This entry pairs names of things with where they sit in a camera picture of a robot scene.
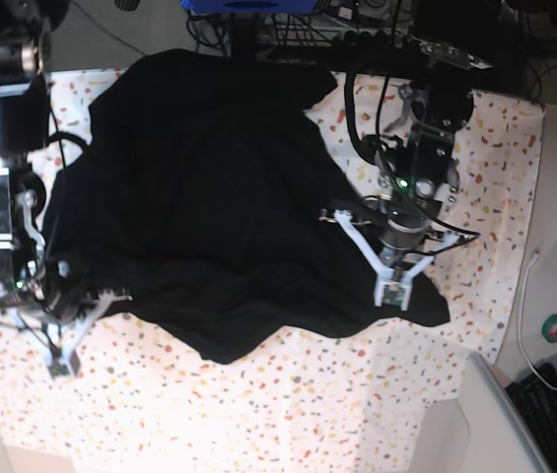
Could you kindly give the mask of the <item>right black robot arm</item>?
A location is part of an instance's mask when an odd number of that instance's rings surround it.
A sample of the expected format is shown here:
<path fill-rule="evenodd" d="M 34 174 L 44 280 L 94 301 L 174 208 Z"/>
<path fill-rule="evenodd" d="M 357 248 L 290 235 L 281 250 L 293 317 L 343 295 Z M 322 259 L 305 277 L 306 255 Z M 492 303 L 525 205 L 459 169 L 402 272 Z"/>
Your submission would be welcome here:
<path fill-rule="evenodd" d="M 51 34 L 68 9 L 66 1 L 0 1 L 0 309 L 23 307 L 57 324 L 82 315 L 82 296 L 50 255 L 56 230 L 37 226 L 46 189 L 28 155 L 61 137 L 48 130 L 46 74 Z"/>

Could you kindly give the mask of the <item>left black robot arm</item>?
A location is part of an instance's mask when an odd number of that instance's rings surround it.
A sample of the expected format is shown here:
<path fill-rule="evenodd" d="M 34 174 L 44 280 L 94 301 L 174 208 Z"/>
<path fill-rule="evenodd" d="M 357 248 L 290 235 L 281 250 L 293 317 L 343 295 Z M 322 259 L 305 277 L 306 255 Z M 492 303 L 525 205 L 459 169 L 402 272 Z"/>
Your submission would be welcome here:
<path fill-rule="evenodd" d="M 381 259 L 402 267 L 467 245 L 474 231 L 445 221 L 460 189 L 453 157 L 457 133 L 474 109 L 475 70 L 495 64 L 501 16 L 498 1 L 415 1 L 406 37 L 391 34 L 394 57 L 417 59 L 412 79 L 397 89 L 399 116 L 357 142 L 360 156 L 378 168 L 387 195 L 375 210 Z"/>

